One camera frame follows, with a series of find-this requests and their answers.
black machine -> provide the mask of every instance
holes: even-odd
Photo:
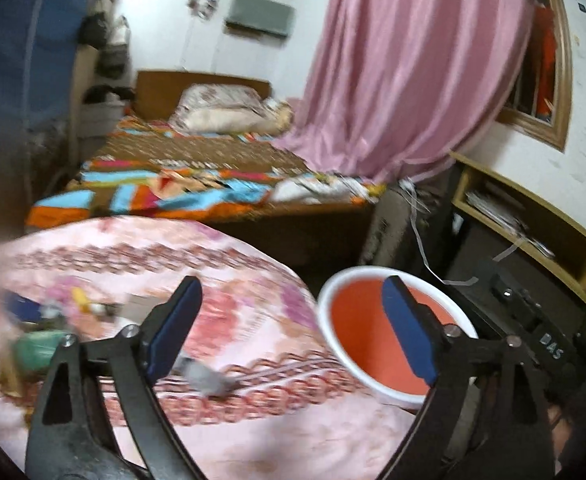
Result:
[[[560,476],[586,478],[586,308],[573,304],[575,310],[570,311],[570,300],[557,301],[561,292],[548,297],[545,292],[553,287],[540,283],[552,285],[553,277],[536,270],[537,277],[532,278],[527,269],[533,266],[522,261],[514,263],[517,253],[498,263],[490,258],[496,254],[496,246],[488,252],[484,247],[473,246],[473,240],[489,246],[492,234],[478,236],[487,230],[472,218],[463,215],[460,230],[454,232],[451,226],[456,209],[452,200],[461,174],[459,164],[452,168],[450,178],[440,190],[439,202],[431,208],[433,213],[417,224],[423,254],[417,237],[410,233],[411,226],[407,225],[409,235],[404,235],[395,249],[390,266],[443,291],[464,311],[481,338],[519,338],[531,359],[534,375],[543,385],[545,399],[560,409],[560,419],[554,420],[552,426],[564,419],[571,428],[571,437],[559,456]],[[409,207],[410,199],[411,196],[405,199]],[[476,280],[473,285],[446,285],[437,276],[454,280],[449,283],[461,283],[458,280],[469,276]]]
[[[32,480],[204,479],[167,421],[152,386],[165,376],[195,320],[201,285],[186,277],[141,326],[112,339],[62,340],[39,394],[26,451]],[[413,371],[431,389],[379,479],[551,478],[543,386],[520,338],[468,338],[442,326],[398,277],[383,304]],[[146,468],[121,457],[98,387],[112,376]]]

white bowl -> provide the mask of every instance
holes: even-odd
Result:
[[[402,272],[401,270],[388,269],[387,267],[352,267],[351,269],[338,272],[326,283],[324,283],[324,286],[320,291],[320,295],[317,298],[319,308],[319,326],[324,339],[336,357],[350,371],[350,373],[352,373],[353,376],[355,376],[358,380],[360,380],[363,384],[375,392],[376,396],[380,398],[380,400],[388,404],[394,404],[400,408],[404,408],[405,410],[419,410],[422,406],[422,403],[424,402],[425,396],[400,392],[377,382],[373,377],[368,375],[368,373],[356,365],[351,357],[349,357],[349,355],[342,347],[340,340],[337,338],[335,330],[333,330],[333,322],[331,321],[331,306],[333,304],[333,298],[339,290],[357,280],[370,278],[385,280],[389,276],[399,276],[402,281],[406,283],[406,286],[420,290],[421,292],[433,298],[433,300],[437,301],[444,310],[451,314],[451,317],[455,320],[455,323],[462,330],[464,330],[464,332],[469,337],[475,339],[478,338],[476,330],[473,328],[473,325],[471,324],[470,320],[468,320],[468,317],[464,314],[462,309],[441,290],[435,288],[433,285],[430,285],[420,278],[416,278],[413,275],[407,274],[406,272]]]

pink curtain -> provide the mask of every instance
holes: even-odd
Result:
[[[528,0],[331,0],[294,128],[315,171],[383,182],[442,170],[488,129],[522,62]]]

colorful bedspread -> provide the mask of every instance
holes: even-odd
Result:
[[[33,206],[26,225],[38,230],[122,214],[219,221],[255,213],[272,207],[268,199],[278,183],[310,174],[302,159],[270,140],[257,134],[185,137],[162,121],[125,117],[65,192]],[[361,196],[347,200],[365,202]]]

green object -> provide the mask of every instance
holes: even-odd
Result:
[[[17,339],[13,345],[13,355],[20,373],[46,373],[60,339],[68,333],[65,330],[42,330],[24,334]]]

